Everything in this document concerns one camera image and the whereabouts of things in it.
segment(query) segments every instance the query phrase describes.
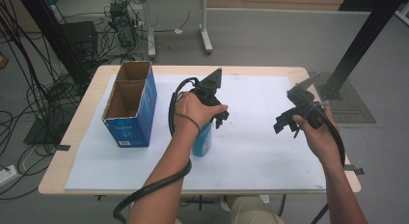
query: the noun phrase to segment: hand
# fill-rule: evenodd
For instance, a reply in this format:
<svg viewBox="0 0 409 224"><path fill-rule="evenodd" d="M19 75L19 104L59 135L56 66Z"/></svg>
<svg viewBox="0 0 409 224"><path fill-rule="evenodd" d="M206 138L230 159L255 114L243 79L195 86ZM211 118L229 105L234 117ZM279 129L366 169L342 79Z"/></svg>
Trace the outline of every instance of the hand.
<svg viewBox="0 0 409 224"><path fill-rule="evenodd" d="M337 131L340 131L334 121L330 106L324 106L324 112ZM304 130L311 151L318 157L322 164L340 162L340 153L337 143L327 125L322 125L318 129L314 129L310 126L308 121L304 120L301 116L294 115L292 119Z"/></svg>
<svg viewBox="0 0 409 224"><path fill-rule="evenodd" d="M193 93L182 92L182 96L177 101L177 104L175 106L175 113L189 117L194 122L196 122L199 128L202 128L210 121L213 116L226 111L227 109L227 105L203 105L199 101L198 97L196 97L196 95L194 95ZM177 128L178 126L188 125L188 123L192 123L192 121L183 116L174 116L175 128Z"/></svg>

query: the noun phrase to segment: forearm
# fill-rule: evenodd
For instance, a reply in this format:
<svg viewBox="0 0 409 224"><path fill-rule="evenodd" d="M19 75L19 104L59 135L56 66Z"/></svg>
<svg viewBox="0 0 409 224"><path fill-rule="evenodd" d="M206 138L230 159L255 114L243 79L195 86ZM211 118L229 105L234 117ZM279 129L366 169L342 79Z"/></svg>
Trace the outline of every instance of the forearm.
<svg viewBox="0 0 409 224"><path fill-rule="evenodd" d="M166 152L144 185L160 181L182 170L195 141L195 127L176 130ZM175 223L183 180L171 183L135 202L128 223Z"/></svg>
<svg viewBox="0 0 409 224"><path fill-rule="evenodd" d="M323 163L331 223L367 223L340 163Z"/></svg>

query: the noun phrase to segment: desk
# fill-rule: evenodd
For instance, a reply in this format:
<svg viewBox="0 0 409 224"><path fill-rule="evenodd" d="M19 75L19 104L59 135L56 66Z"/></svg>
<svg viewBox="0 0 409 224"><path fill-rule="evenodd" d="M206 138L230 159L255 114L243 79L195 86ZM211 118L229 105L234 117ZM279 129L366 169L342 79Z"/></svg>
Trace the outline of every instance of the desk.
<svg viewBox="0 0 409 224"><path fill-rule="evenodd" d="M148 0L140 0L142 3L142 7L144 9L145 14L145 22L148 29L148 54L150 58L154 58L156 55L155 43L154 43L154 31L150 25L150 8L148 5ZM207 29L206 29L206 2L207 0L202 0L202 24L200 25L202 39L204 42L204 48L207 53L210 53L213 50L211 46L210 38L208 37Z"/></svg>
<svg viewBox="0 0 409 224"><path fill-rule="evenodd" d="M109 78L115 75L120 66L102 66L100 67L91 82L87 93L83 97L81 104L75 116L72 119L71 124L68 127L66 135L64 136L63 145L70 145L67 152L57 151L55 153L50 166L48 167L39 187L39 192L43 194L129 194L128 190L67 190L65 189L66 182L68 181L69 173L73 166L75 156L80 146L96 108L104 94ZM213 66L153 66L153 72L155 75L160 74L188 74L188 75L207 75L213 72L218 67ZM302 81L308 77L307 72L302 68L273 68L273 67L222 67L224 75L265 75L265 76L284 76L287 77L291 85L296 82ZM353 172L345 172L348 180L352 186L353 191L358 192L361 186ZM245 193L322 193L324 189L317 189L314 191L305 190L254 190L245 191ZM205 191L202 194L215 194L215 191ZM236 190L234 193L243 193L243 191Z"/></svg>

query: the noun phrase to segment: blue bottle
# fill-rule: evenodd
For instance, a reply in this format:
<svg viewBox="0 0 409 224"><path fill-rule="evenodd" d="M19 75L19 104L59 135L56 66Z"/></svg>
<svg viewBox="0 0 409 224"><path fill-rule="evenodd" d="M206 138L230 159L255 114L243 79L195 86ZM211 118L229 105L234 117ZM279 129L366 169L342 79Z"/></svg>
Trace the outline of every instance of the blue bottle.
<svg viewBox="0 0 409 224"><path fill-rule="evenodd" d="M195 156L204 156L211 145L211 123L202 127L201 133L193 144L192 154Z"/></svg>

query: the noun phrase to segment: open box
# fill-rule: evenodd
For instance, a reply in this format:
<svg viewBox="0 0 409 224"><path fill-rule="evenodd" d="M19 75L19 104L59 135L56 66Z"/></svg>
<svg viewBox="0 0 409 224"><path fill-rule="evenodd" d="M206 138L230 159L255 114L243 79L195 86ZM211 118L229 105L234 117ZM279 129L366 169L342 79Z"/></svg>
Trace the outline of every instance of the open box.
<svg viewBox="0 0 409 224"><path fill-rule="evenodd" d="M102 114L119 147L149 146L156 98L151 63L123 63Z"/></svg>

